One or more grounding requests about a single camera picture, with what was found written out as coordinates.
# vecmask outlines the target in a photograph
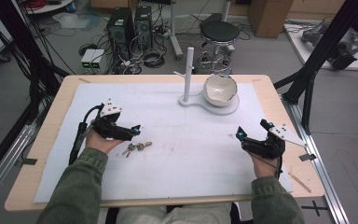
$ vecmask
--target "computer tower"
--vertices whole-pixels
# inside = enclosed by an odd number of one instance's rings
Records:
[[[153,48],[152,8],[137,7],[135,11],[135,30],[138,35],[138,49]]]
[[[121,59],[127,61],[132,58],[135,50],[135,28],[132,20],[132,13],[129,7],[114,8],[106,30],[115,55],[119,53]]]

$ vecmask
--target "green sleeve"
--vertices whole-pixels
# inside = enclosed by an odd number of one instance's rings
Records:
[[[97,223],[107,155],[86,148],[63,172],[36,223]]]
[[[252,212],[255,223],[305,223],[295,198],[275,177],[263,177],[252,182]]]

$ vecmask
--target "bunch of keys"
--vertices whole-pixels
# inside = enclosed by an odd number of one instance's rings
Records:
[[[138,143],[136,145],[134,145],[133,143],[130,143],[129,146],[127,147],[127,149],[123,152],[123,156],[127,153],[126,158],[128,158],[130,156],[130,154],[133,152],[133,150],[138,149],[138,151],[142,151],[144,150],[145,147],[151,146],[152,143],[151,142],[146,142],[146,143]]]

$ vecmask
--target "white bowl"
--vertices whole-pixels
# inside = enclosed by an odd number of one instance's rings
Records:
[[[210,104],[226,106],[237,94],[237,83],[227,75],[211,75],[204,83],[202,94]]]

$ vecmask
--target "floor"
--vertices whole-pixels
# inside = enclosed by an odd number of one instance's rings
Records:
[[[81,57],[77,51],[80,46],[96,41],[96,35],[103,34],[105,21],[91,14],[83,14],[93,22],[87,29],[60,29],[51,15],[39,17],[41,24],[50,29],[47,39],[60,53],[65,62],[76,74],[82,74]],[[178,27],[192,22],[193,17],[178,20]],[[244,17],[229,17],[229,21],[248,24]],[[301,68],[302,62],[286,34],[278,38],[257,38],[252,32],[241,33],[234,44],[235,52],[231,56],[233,74],[265,74],[272,82],[292,75]],[[202,52],[202,41],[198,35],[178,36],[184,55],[186,48],[195,48],[195,58]],[[166,40],[167,54],[161,68],[143,68],[141,74],[173,74],[173,71],[185,72],[186,58],[176,61],[171,43]],[[66,65],[53,53],[55,63],[68,70]],[[12,60],[0,62],[0,143],[8,130],[27,106],[29,81]],[[278,93],[284,93],[288,87],[282,87]],[[337,195],[345,209],[348,220],[358,223],[358,72],[333,71],[322,69],[315,79],[310,131],[321,154],[327,172],[333,182]],[[14,166],[4,183],[0,186],[0,223],[34,223],[38,212],[10,213],[4,203],[21,168]],[[298,200],[303,207],[307,223],[334,223],[324,198]],[[243,219],[251,218],[248,203],[240,203]]]

